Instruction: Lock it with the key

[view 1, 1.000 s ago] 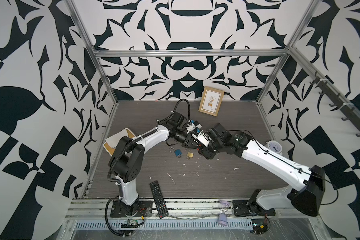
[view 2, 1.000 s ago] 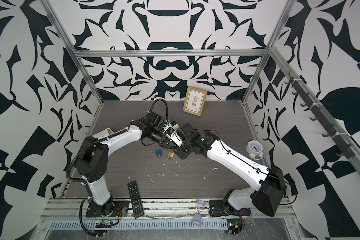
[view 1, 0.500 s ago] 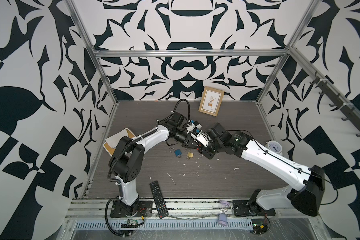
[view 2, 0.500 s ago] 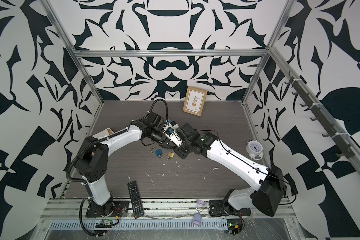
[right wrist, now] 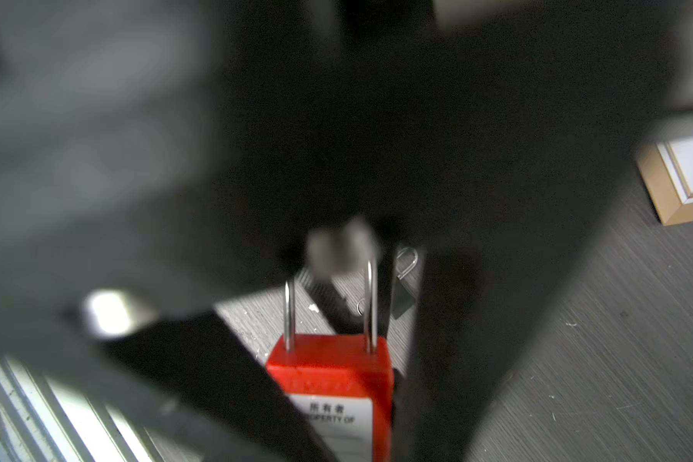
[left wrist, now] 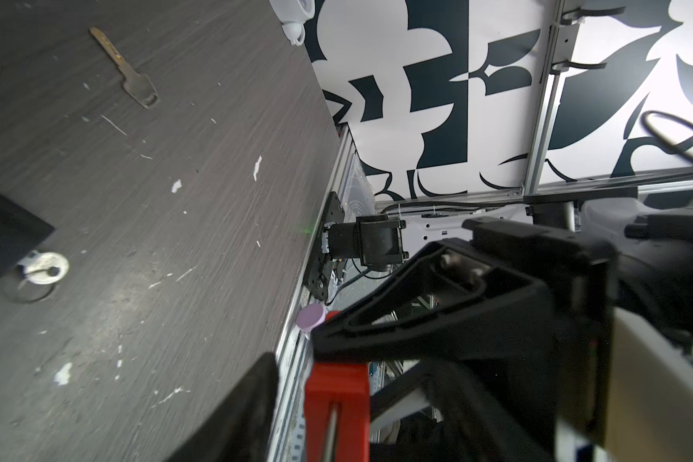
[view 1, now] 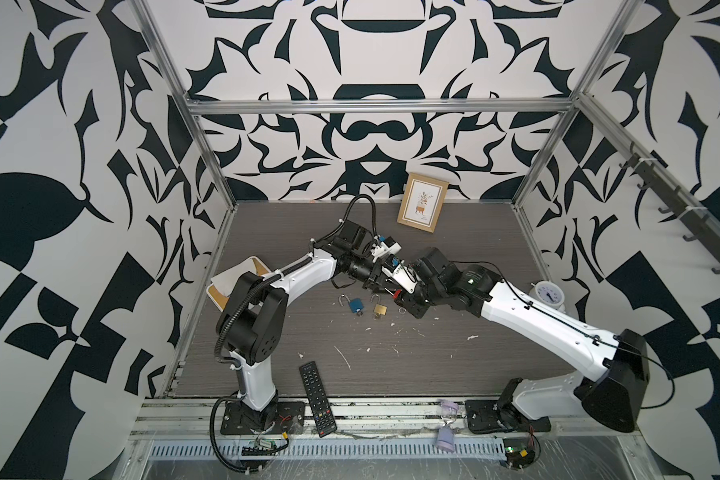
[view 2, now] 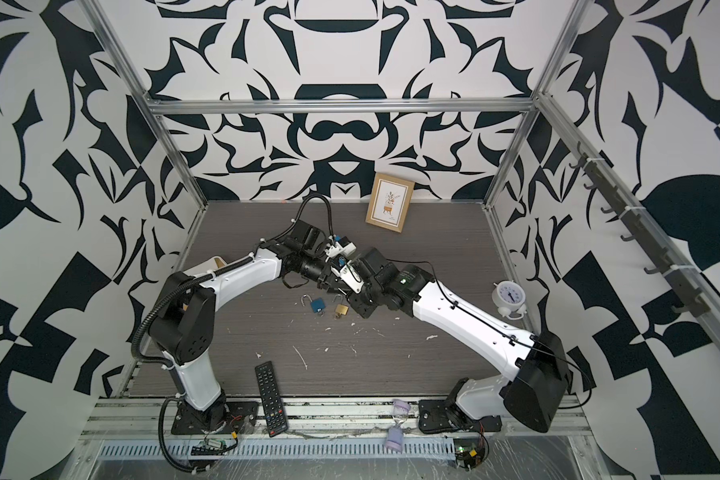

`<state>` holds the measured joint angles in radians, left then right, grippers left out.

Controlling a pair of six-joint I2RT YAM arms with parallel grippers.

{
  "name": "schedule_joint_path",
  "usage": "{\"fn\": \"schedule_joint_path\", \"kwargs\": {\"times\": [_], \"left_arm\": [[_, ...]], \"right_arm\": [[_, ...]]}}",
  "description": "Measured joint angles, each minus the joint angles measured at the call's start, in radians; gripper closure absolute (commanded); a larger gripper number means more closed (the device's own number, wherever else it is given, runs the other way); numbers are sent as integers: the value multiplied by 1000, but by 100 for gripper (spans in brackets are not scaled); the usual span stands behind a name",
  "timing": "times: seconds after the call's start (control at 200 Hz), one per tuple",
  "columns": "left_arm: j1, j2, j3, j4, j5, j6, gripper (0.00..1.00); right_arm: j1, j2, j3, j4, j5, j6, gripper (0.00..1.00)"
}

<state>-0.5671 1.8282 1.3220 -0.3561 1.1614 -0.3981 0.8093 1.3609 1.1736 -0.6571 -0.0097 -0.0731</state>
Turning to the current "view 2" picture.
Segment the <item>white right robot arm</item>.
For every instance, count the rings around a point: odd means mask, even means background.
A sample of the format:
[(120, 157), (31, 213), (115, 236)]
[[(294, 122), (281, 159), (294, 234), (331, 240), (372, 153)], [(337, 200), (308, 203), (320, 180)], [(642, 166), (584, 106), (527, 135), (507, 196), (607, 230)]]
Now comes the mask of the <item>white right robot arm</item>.
[(438, 415), (448, 430), (472, 430), (498, 406), (525, 427), (550, 430), (571, 382), (561, 340), (500, 321), (463, 301), (436, 276), (416, 265), (360, 264), (339, 271), (353, 309), (367, 318), (381, 305), (433, 325), (487, 360), (496, 376), (461, 379)]

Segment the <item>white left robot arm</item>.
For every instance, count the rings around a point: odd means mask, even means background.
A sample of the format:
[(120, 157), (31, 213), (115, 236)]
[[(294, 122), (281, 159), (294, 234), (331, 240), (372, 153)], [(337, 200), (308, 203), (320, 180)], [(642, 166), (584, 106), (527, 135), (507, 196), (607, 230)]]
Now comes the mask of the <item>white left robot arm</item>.
[(291, 272), (318, 285), (339, 279), (356, 247), (335, 235), (319, 244), (319, 236), (319, 229), (295, 220), (285, 233), (261, 240), (241, 259), (226, 263), (214, 257), (193, 273), (171, 275), (134, 334), (132, 355), (170, 371), (179, 398), (190, 409), (200, 414), (222, 411), (225, 394), (209, 356), (217, 311)]

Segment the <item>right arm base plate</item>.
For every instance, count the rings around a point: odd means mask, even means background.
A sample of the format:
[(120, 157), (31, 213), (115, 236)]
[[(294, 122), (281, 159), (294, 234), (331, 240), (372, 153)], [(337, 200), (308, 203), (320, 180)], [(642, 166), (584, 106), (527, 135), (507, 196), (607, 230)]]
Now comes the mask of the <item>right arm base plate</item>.
[(497, 433), (502, 430), (500, 416), (474, 420), (449, 400), (422, 399), (418, 402), (418, 429), (427, 435), (453, 432)]

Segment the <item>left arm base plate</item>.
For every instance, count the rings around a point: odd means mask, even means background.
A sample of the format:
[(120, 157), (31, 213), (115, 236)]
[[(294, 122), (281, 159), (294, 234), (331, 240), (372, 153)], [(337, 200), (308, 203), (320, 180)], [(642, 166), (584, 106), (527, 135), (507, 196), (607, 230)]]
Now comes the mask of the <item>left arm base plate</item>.
[(217, 401), (200, 411), (181, 401), (170, 431), (173, 435), (245, 434), (254, 429), (258, 409), (255, 401), (226, 402), (224, 406)]

